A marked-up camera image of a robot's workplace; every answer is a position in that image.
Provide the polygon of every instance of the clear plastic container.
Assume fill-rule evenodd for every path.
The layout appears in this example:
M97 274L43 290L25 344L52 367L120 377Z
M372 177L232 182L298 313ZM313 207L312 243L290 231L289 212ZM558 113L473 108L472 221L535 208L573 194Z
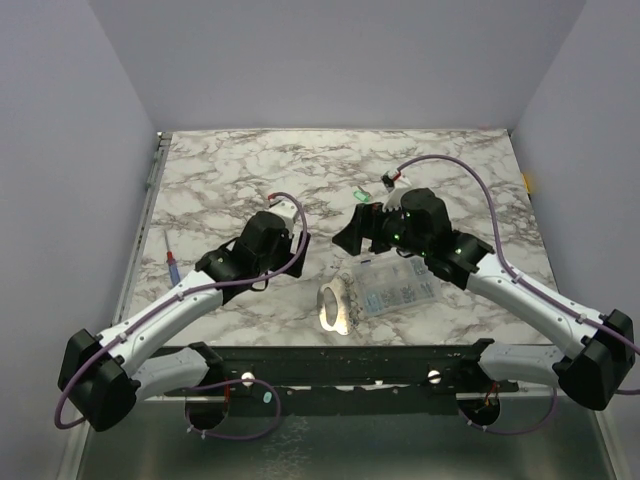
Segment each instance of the clear plastic container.
M440 281L420 257L373 258L351 270L359 306L368 317L435 302L441 296Z

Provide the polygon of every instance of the red and blue screwdriver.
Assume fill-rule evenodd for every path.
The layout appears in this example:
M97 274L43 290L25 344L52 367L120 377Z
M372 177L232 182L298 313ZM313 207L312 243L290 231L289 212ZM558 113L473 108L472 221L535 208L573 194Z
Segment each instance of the red and blue screwdriver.
M169 266L169 278L171 279L171 286L175 287L180 283L180 272L178 271L178 265L176 265L176 259L173 258L173 252L169 246L169 235L167 231L164 231L164 243L167 244L167 265Z

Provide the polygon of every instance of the wall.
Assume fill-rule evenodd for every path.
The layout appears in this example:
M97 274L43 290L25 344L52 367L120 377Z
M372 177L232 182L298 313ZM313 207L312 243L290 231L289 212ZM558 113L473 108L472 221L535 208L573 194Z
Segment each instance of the wall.
M90 0L159 130L515 126L584 0Z
M157 137L84 0L0 5L0 465L57 473L67 338L107 326Z
M640 3L587 2L513 134L562 292L640 332ZM625 387L640 387L636 367ZM640 478L640 398L612 410Z

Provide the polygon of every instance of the marble tabletop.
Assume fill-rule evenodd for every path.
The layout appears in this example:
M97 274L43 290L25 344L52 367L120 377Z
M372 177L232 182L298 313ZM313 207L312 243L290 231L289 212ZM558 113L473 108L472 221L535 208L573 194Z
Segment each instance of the marble tabletop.
M478 171L496 202L507 258L555 288L551 268L507 132L250 130L174 133L129 315L166 293L163 230L184 275L207 251L236 237L264 209L270 192L285 191L304 205L313 235L304 272L274 279L263 293L246 292L174 337L170 345L419 345L468 344L478 338L547 343L524 322L484 298L442 285L433 304L361 322L348 336L324 331L317 291L349 257L331 237L351 218L360 187L385 193L380 176L414 156L443 153ZM423 162L406 171L414 186L445 200L454 228L493 244L489 212L478 185L461 168Z

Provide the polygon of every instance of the green object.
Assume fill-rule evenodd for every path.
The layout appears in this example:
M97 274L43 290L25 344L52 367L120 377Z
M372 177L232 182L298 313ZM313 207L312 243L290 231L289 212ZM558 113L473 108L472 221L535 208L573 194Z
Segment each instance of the green object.
M354 191L353 196L356 197L358 201L362 203L367 203L369 200L371 200L371 197L369 196L369 194L360 189Z

